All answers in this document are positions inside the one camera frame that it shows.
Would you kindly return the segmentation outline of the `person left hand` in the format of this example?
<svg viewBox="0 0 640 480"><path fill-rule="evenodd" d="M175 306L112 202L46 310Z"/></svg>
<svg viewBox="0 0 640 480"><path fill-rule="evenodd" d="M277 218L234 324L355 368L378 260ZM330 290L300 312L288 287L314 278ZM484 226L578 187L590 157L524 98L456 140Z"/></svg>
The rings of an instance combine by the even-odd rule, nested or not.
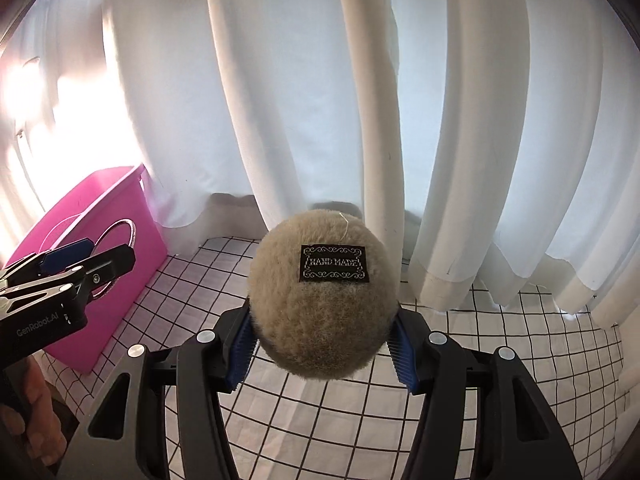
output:
<svg viewBox="0 0 640 480"><path fill-rule="evenodd" d="M27 454L44 466L57 463L65 453L66 437L53 411L52 396L41 368L33 356L26 359L22 390L30 408L29 422L8 406L1 407L1 421L11 436L26 434Z"/></svg>

